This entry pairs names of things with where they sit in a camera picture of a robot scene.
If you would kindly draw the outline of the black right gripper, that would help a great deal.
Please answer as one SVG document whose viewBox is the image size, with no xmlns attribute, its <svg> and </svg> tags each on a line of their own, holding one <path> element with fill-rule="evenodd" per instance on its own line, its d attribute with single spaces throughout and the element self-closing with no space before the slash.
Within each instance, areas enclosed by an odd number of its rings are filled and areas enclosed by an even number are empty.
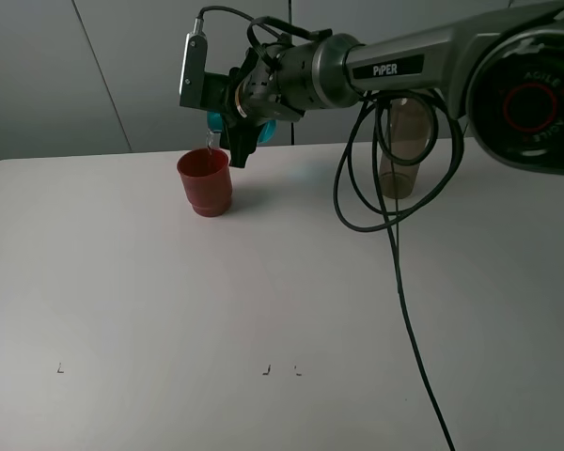
<svg viewBox="0 0 564 451">
<path fill-rule="evenodd" d="M 226 74 L 204 71 L 201 108 L 220 116 L 229 165 L 245 168 L 270 120 L 297 122 L 306 112 L 306 47 L 270 45 L 266 63 L 250 48 Z"/>
</svg>

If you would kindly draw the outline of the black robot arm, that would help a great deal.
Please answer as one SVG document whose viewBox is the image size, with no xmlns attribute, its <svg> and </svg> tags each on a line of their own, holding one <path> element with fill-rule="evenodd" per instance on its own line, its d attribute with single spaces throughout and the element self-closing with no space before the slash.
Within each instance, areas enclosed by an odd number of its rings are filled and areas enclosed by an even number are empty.
<svg viewBox="0 0 564 451">
<path fill-rule="evenodd" d="M 439 93 L 449 120 L 466 117 L 493 158 L 564 175 L 564 1 L 484 13 L 401 38 L 364 44 L 270 16 L 277 40 L 249 33 L 243 64 L 206 74 L 200 109 L 225 123 L 227 146 L 244 166 L 269 120 L 295 122 L 382 96 Z"/>
</svg>

